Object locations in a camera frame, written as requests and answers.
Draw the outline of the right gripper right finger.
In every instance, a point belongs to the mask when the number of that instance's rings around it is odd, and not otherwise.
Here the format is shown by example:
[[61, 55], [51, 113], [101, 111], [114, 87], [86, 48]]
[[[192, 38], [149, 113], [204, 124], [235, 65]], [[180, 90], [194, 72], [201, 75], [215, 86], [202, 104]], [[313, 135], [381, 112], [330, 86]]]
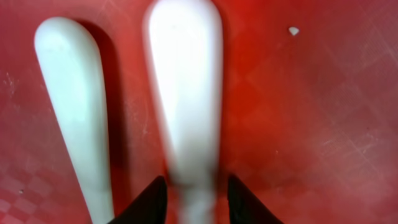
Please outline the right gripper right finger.
[[230, 224], [283, 224], [235, 175], [228, 177]]

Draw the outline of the white plastic fork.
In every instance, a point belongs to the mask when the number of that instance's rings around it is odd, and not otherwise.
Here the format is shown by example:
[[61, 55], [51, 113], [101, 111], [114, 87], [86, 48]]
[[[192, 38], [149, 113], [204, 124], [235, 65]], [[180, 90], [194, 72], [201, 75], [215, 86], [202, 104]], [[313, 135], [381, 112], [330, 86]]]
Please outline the white plastic fork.
[[146, 55], [180, 223], [215, 221], [223, 26], [209, 0], [159, 0], [143, 22]]

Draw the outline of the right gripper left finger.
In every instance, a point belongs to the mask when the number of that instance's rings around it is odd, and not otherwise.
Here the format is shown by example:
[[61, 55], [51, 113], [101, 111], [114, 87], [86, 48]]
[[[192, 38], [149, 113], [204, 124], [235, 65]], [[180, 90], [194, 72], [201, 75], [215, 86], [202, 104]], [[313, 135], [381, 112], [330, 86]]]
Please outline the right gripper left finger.
[[167, 184], [160, 175], [108, 224], [165, 224], [166, 216]]

